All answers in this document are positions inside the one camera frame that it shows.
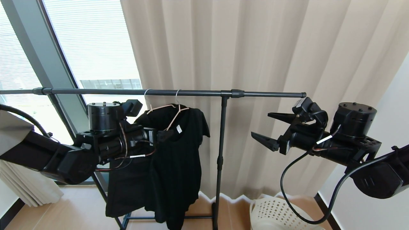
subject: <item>white plastic basket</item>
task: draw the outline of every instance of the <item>white plastic basket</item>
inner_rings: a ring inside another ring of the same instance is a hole
[[[310,219],[301,208],[292,206],[299,214]],[[277,197],[253,200],[250,204],[250,222],[252,230],[324,230],[318,225],[302,221],[285,200]]]

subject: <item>window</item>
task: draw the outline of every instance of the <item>window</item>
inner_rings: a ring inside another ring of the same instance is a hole
[[[139,79],[80,80],[80,82],[86,89],[142,89]]]
[[[2,4],[0,4],[0,28],[0,90],[41,87]],[[47,132],[52,132],[61,143],[72,144],[66,127],[47,96],[0,95],[0,103],[28,113],[38,120]]]
[[[120,0],[43,2],[79,87],[142,89]],[[137,95],[84,95],[84,99],[86,103],[145,101]]]

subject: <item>tile grout line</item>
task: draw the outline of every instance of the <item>tile grout line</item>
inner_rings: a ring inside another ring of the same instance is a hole
[[[230,202],[229,201],[227,201],[227,211],[229,212],[230,230],[233,230],[233,223],[231,222]]]
[[[42,216],[40,217],[40,219],[37,221],[36,225],[33,227],[33,230],[37,227],[38,223],[40,223],[40,221],[43,219],[45,213],[48,212],[48,210],[51,208],[52,205],[54,205],[54,204],[51,204],[51,205],[48,207],[48,209],[43,213],[43,215],[42,215]]]

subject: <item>floor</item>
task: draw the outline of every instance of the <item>floor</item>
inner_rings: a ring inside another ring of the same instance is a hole
[[[5,230],[116,230],[119,229],[113,218],[105,216],[105,202],[95,186],[65,186],[61,188],[64,196],[55,204],[40,207],[24,206]],[[322,216],[315,201],[303,199],[294,204],[306,210],[315,219]],[[189,208],[188,215],[210,214],[211,205],[207,198],[201,196]],[[153,216],[144,209],[136,210],[133,216]],[[220,199],[219,211],[220,230],[249,230],[249,202],[246,199],[228,201]],[[323,227],[331,230],[328,223]],[[166,223],[156,223],[152,220],[131,220],[127,230],[166,230]],[[187,219],[183,230],[210,230],[211,219]]]

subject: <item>black t-shirt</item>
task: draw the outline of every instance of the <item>black t-shirt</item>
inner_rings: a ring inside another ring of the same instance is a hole
[[[174,106],[149,114],[145,111],[135,122],[164,130],[178,112],[178,105]],[[195,108],[181,111],[170,129],[174,135],[159,143],[153,155],[136,158],[127,168],[110,173],[108,196],[112,192],[119,197],[108,198],[107,216],[121,216],[145,206],[155,211],[157,222],[167,221],[169,229],[182,227],[184,212],[198,199],[202,175],[198,149],[203,136],[210,134],[205,116]]]

